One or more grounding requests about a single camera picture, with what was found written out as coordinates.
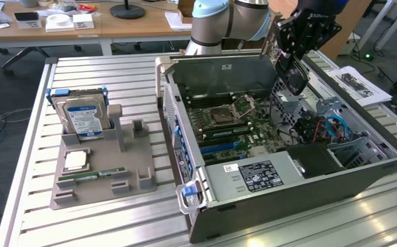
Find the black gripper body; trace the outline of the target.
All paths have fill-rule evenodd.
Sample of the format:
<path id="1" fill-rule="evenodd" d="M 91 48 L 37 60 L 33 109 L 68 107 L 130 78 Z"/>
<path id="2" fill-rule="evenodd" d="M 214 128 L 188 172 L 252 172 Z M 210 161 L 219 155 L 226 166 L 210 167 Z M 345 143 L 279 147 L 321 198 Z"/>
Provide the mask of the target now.
<path id="1" fill-rule="evenodd" d="M 301 26 L 309 20 L 321 20 L 337 25 L 335 17 L 339 15 L 349 0 L 299 0 L 291 13 L 291 24 Z"/>

